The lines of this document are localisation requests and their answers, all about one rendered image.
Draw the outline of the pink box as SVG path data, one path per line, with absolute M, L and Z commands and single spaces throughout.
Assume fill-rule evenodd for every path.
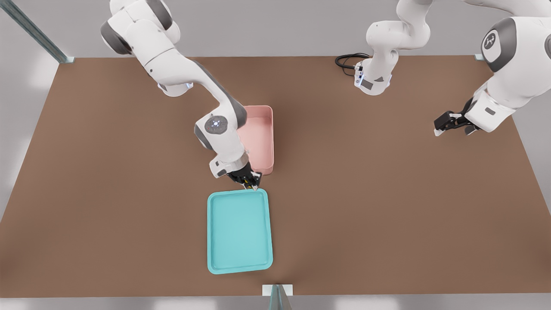
M 269 175 L 274 165 L 273 110 L 267 105 L 245 106 L 247 121 L 238 129 L 254 171 Z

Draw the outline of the pale blue-green tray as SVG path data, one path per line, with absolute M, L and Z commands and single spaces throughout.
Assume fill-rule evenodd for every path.
M 264 189 L 214 192 L 207 200 L 207 267 L 212 274 L 266 270 L 273 263 Z

